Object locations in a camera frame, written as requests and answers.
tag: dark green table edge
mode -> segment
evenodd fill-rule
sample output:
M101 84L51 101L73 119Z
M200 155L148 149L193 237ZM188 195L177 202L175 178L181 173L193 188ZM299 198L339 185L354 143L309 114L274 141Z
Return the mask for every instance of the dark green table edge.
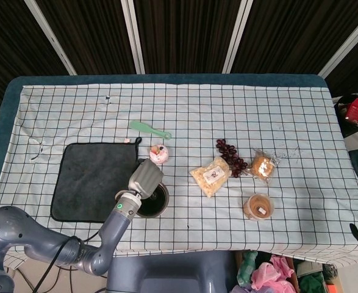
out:
M76 85L109 83L232 84L264 87L328 87L312 74L146 74L103 76L21 76L12 80L0 108L0 174L24 85Z

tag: plastic cup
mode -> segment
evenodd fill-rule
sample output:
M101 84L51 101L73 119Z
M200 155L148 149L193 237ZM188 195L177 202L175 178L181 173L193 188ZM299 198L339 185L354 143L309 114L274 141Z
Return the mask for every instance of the plastic cup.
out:
M272 199L265 194L254 194L243 205L244 215L253 221L269 219L274 212Z

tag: pink cloth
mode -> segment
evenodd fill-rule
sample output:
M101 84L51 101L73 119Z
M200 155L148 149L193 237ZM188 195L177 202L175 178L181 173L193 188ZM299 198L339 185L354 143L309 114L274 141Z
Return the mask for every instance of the pink cloth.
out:
M294 272L294 270L288 266L287 260L284 256L272 255L271 262L274 265L275 270L281 274L279 280L286 280L287 278L290 278Z
M272 288L275 293L296 293L293 285L285 280L286 275L290 273L290 268L289 270L286 270L284 266L283 269L279 266L277 268L282 271L283 274L278 272L272 264L263 262L260 267L252 273L252 288L259 290L263 286L268 286Z

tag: white wall strip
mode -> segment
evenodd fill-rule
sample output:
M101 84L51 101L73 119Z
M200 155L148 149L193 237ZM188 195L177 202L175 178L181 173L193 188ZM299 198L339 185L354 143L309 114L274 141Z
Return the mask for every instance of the white wall strip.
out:
M241 37L244 32L246 21L248 20L249 11L251 11L252 3L253 0L241 0L222 73L230 73L232 70L235 55L237 54L238 46L240 45Z
M322 78L326 78L331 71L344 59L344 57L355 47L358 43L358 26L352 34L345 40L344 44L336 51L332 58L327 62L324 68L318 74Z
M133 0L121 0L124 20L126 22L127 33L129 35L132 57L134 60L135 71L137 74L145 74L143 64L142 48L140 35L138 33L137 17Z
M35 0L24 0L24 2L28 6L29 10L31 11L34 18L36 19L42 31L45 33L50 44L52 45L52 47L60 57L66 70L68 70L70 75L77 75L76 70L74 69L68 56L65 54L64 50L62 49L61 44L58 42L57 37L54 35L54 32L52 31L49 23L47 22L45 16L40 10L38 4L35 2Z

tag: grid tablecloth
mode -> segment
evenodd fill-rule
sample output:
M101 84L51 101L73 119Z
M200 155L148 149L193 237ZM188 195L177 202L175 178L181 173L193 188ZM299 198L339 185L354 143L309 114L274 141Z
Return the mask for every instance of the grid tablecloth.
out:
M358 261L358 180L326 88L207 84L90 84L25 86L0 176L0 206L24 209L38 223L86 239L101 224L56 222L50 205L65 147L123 142L141 120L172 133L162 140L141 134L140 157L164 143L162 166L170 202L156 219L133 219L117 255L187 250L254 249L347 265ZM256 148L281 158L267 187L251 177L229 178L208 199L189 171L219 155L226 138L249 161ZM244 218L242 204L269 194L271 220ZM89 244L99 245L99 237ZM10 250L5 264L26 256Z

